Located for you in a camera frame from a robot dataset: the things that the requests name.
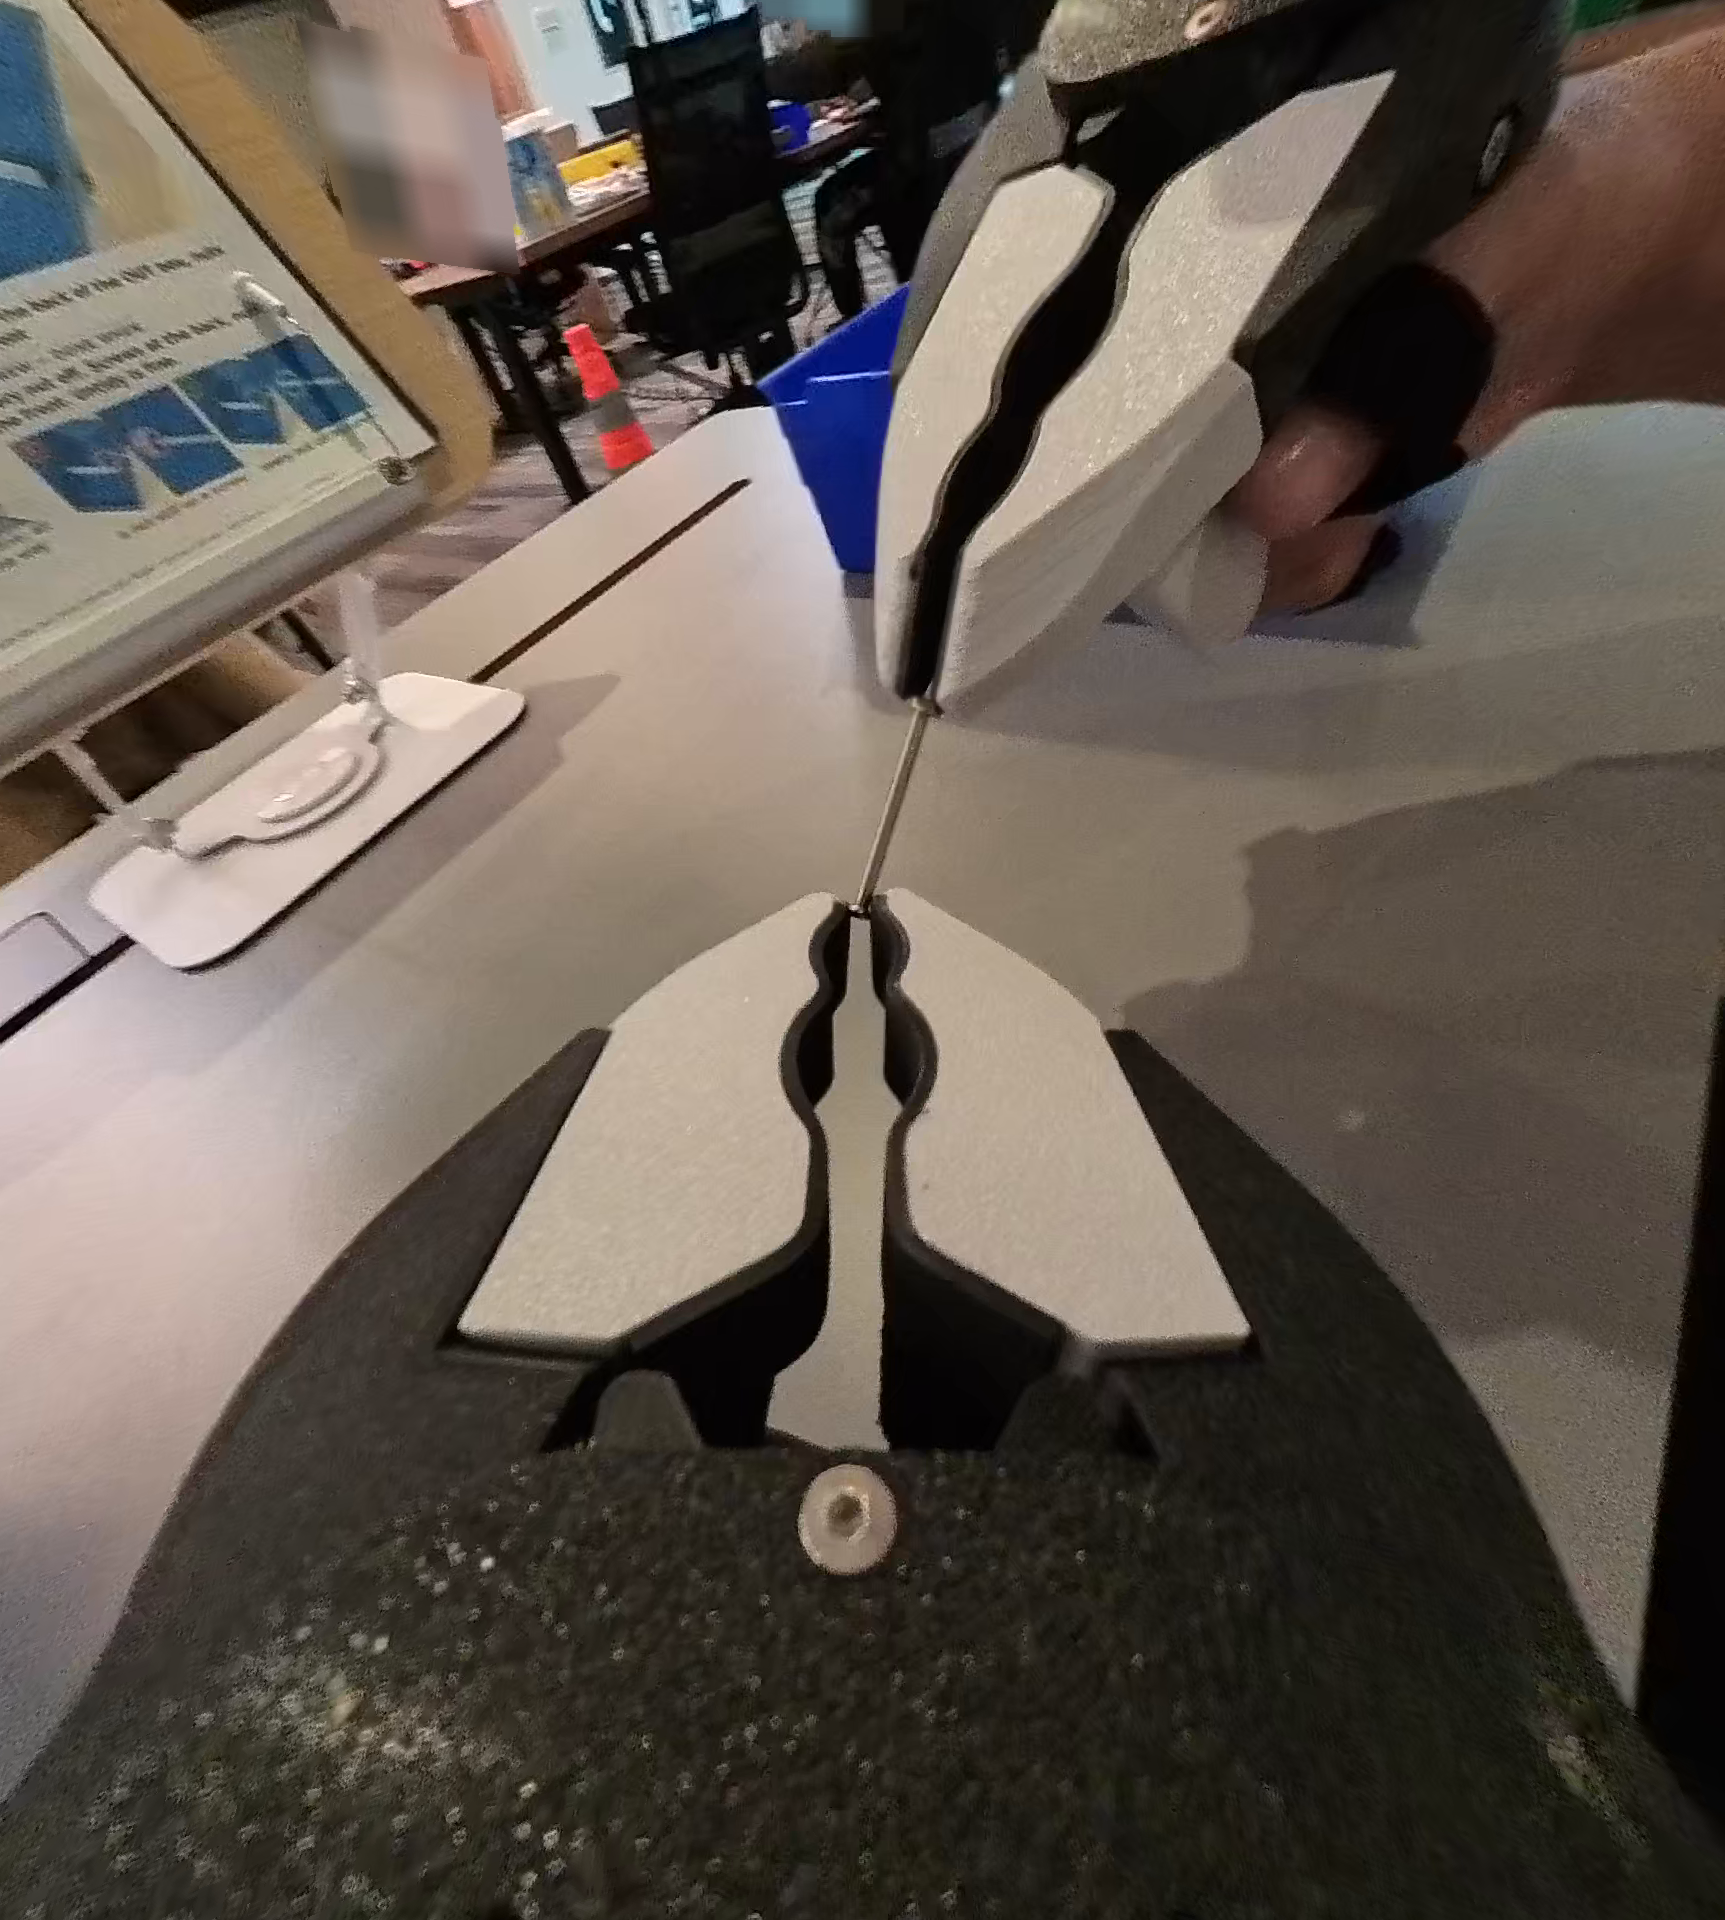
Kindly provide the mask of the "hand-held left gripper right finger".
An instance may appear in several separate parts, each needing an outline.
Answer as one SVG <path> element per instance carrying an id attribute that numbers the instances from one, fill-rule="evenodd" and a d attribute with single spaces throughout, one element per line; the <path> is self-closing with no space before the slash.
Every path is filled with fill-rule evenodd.
<path id="1" fill-rule="evenodd" d="M 915 1248 L 990 1285 L 1083 1362 L 1240 1350 L 1240 1308 L 1098 1019 L 918 895 L 878 901 L 911 1020 L 896 1176 Z"/>

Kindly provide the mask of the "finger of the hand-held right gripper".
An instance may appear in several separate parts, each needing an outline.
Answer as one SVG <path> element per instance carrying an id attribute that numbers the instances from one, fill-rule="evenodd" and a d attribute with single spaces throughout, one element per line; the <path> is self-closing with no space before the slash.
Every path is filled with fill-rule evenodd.
<path id="1" fill-rule="evenodd" d="M 1260 448 L 1236 344 L 1394 85 L 1295 97 L 1191 160 L 1128 231 L 1098 344 L 971 533 L 933 702 L 971 712 L 1083 646 L 1194 541 Z"/>
<path id="2" fill-rule="evenodd" d="M 952 483 L 995 427 L 1024 327 L 1077 273 L 1115 193 L 1049 164 L 1003 183 L 972 220 L 894 383 L 874 539 L 874 657 L 902 702 L 934 701 L 965 537 L 944 523 Z"/>

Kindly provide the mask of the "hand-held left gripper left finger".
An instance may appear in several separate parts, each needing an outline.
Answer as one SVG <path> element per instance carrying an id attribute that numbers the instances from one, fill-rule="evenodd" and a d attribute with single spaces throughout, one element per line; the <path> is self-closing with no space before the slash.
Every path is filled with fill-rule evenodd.
<path id="1" fill-rule="evenodd" d="M 609 1025 L 460 1313 L 461 1341 L 619 1355 L 810 1242 L 848 932 L 834 897 L 806 895 Z"/>

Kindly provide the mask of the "long steel bolt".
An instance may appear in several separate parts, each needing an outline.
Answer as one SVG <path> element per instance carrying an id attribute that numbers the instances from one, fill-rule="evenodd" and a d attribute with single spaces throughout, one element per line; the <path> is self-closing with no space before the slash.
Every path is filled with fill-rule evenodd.
<path id="1" fill-rule="evenodd" d="M 908 723 L 901 739 L 893 775 L 890 775 L 887 793 L 883 796 L 883 805 L 878 808 L 874 830 L 866 848 L 864 866 L 860 871 L 850 902 L 862 897 L 874 898 L 878 892 L 881 876 L 887 866 L 887 858 L 893 848 L 896 828 L 906 808 L 908 791 L 915 782 L 917 768 L 923 757 L 923 745 L 937 714 L 939 714 L 939 707 L 931 696 L 918 696 L 911 702 Z"/>

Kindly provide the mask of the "person's right hand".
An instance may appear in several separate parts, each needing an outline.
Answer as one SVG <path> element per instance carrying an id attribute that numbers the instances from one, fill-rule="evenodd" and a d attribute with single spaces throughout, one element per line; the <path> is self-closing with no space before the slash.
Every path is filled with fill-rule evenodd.
<path id="1" fill-rule="evenodd" d="M 1725 411 L 1725 21 L 1572 77 L 1426 263 L 1497 336 L 1471 462 L 1568 408 Z"/>

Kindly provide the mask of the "blue plastic bin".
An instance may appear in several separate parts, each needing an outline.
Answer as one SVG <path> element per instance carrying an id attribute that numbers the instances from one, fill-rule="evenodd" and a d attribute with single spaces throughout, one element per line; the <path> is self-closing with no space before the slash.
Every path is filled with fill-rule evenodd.
<path id="1" fill-rule="evenodd" d="M 758 383 L 843 572 L 874 572 L 893 360 L 908 290 L 838 324 Z"/>

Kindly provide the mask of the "black mesh office chair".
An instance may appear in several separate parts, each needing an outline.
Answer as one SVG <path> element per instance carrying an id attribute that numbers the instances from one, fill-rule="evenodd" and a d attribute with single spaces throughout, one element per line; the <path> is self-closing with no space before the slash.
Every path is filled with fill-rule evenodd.
<path id="1" fill-rule="evenodd" d="M 763 408 L 761 379 L 795 356 L 809 270 L 783 197 L 761 16 L 638 44 L 628 68 L 659 264 L 630 323 L 663 359 L 725 373 L 715 415 Z"/>

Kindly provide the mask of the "orange traffic cone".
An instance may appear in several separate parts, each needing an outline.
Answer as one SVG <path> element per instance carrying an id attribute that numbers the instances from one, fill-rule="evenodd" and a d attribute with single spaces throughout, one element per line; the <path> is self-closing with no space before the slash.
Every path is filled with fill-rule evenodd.
<path id="1" fill-rule="evenodd" d="M 579 379 L 585 419 L 593 428 L 603 469 L 609 474 L 631 470 L 653 457 L 648 431 L 601 342 L 587 324 L 570 324 L 562 332 L 563 348 Z"/>

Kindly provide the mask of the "cluttered wooden table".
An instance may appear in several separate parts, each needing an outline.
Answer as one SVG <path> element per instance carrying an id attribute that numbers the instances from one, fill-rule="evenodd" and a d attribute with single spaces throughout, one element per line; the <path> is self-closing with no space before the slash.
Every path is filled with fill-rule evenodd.
<path id="1" fill-rule="evenodd" d="M 790 186 L 814 180 L 858 152 L 871 132 L 874 115 L 864 110 L 832 121 L 812 118 L 806 139 L 790 148 L 781 148 L 775 137 L 783 197 Z M 570 505 L 581 502 L 590 488 L 563 441 L 562 419 L 542 389 L 527 342 L 538 336 L 543 355 L 556 365 L 568 356 L 562 342 L 566 308 L 571 296 L 585 289 L 587 273 L 595 267 L 608 267 L 614 275 L 635 267 L 634 300 L 626 311 L 626 323 L 634 329 L 630 311 L 659 277 L 648 235 L 651 201 L 638 137 L 634 143 L 638 167 L 614 173 L 619 191 L 585 206 L 573 205 L 562 229 L 517 243 L 512 268 L 421 267 L 400 284 L 419 311 L 431 308 L 452 324 L 467 360 L 483 379 L 499 428 L 542 450 Z M 685 356 L 701 360 L 694 352 L 658 356 L 668 368 Z M 692 381 L 709 402 L 725 386 L 725 373 L 718 367 L 713 373 L 722 377 Z"/>

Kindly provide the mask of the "white tablet stand with instructions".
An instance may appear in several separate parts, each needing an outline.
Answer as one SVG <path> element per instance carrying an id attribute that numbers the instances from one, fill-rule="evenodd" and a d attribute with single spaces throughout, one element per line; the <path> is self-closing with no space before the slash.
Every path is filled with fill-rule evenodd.
<path id="1" fill-rule="evenodd" d="M 360 564 L 487 473 L 490 411 L 167 4 L 0 4 L 0 892 L 174 968 L 257 939 L 523 702 L 389 668 Z"/>

